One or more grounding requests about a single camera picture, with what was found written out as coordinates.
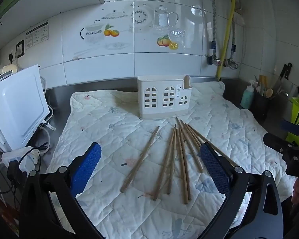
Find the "person's right hand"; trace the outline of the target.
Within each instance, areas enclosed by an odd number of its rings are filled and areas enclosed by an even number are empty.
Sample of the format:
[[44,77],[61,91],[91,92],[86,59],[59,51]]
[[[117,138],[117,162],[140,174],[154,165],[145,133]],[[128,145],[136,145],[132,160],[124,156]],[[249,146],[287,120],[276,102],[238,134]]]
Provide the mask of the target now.
[[299,178],[294,183],[291,201],[294,205],[299,204]]

